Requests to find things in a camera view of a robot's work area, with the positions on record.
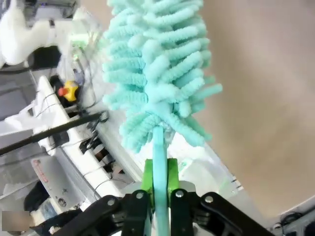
laptop logo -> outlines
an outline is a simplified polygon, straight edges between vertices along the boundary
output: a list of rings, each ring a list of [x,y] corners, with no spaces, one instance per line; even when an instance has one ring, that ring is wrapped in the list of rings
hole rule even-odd
[[[45,182],[45,183],[48,183],[48,179],[46,178],[46,176],[44,175],[41,167],[40,167],[40,161],[39,160],[34,160],[33,161],[39,175],[41,176],[42,180]]]

brown surface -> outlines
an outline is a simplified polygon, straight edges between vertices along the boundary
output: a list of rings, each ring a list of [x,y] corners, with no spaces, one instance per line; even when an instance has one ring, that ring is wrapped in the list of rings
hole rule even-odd
[[[87,8],[105,26],[104,0]],[[315,2],[205,0],[213,72],[224,92],[197,118],[266,216],[315,194]]]

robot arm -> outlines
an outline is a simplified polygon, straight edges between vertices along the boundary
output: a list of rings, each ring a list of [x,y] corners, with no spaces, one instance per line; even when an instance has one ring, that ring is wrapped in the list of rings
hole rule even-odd
[[[40,20],[32,28],[26,24],[17,0],[11,0],[9,9],[0,21],[0,68],[5,63],[17,65],[40,47],[58,46],[66,50],[67,37],[73,28],[72,20]]]

